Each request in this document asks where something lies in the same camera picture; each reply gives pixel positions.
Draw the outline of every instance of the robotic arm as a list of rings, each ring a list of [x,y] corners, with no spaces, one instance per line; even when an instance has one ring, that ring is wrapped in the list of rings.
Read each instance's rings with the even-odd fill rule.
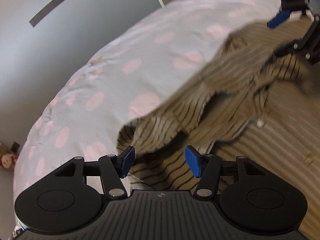
[[[74,157],[23,191],[15,212],[25,229],[18,240],[306,240],[297,229],[307,212],[304,195],[245,156],[235,162],[186,147],[197,178],[189,191],[134,190],[119,178],[134,161],[133,147],[96,162]],[[104,194],[86,185],[100,176]],[[234,183],[217,194],[220,176]]]
[[[302,17],[306,16],[310,0],[281,0],[279,13],[270,22],[268,28],[273,29],[286,21],[294,11],[301,11]],[[283,57],[289,53],[299,54],[304,57],[311,65],[320,61],[320,16],[315,15],[314,21],[307,33],[300,40],[293,40],[281,46],[275,51],[276,57]]]

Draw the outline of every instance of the round black pad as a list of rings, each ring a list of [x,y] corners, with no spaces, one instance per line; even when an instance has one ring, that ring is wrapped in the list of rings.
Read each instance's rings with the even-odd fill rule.
[[[62,211],[73,205],[75,196],[65,190],[51,190],[42,193],[38,198],[38,205],[47,211]]]
[[[275,175],[245,176],[221,193],[220,209],[244,230],[282,234],[299,227],[307,201],[299,190]]]
[[[61,234],[91,223],[102,208],[100,194],[72,177],[48,176],[15,202],[19,220],[32,231]]]
[[[284,202],[283,195],[270,188],[257,188],[247,194],[248,202],[262,209],[274,209],[280,207]]]

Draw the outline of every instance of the gray strip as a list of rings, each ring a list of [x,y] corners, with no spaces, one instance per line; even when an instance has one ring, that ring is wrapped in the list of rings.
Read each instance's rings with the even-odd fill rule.
[[[48,13],[61,4],[64,0],[52,0],[44,6],[29,22],[35,27]]]

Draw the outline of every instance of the logo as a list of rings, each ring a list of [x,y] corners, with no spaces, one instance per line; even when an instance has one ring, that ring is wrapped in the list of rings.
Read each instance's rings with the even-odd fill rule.
[[[157,196],[158,197],[165,197],[166,195],[163,192],[161,192],[161,193],[158,193]]]

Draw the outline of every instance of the white wall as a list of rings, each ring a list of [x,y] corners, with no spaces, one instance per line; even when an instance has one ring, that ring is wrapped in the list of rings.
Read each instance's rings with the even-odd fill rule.
[[[13,212],[12,174],[0,169],[0,239],[7,240],[15,226]]]
[[[101,47],[160,7],[158,0],[65,0],[36,27],[51,0],[0,0],[0,141],[28,131],[70,76]]]

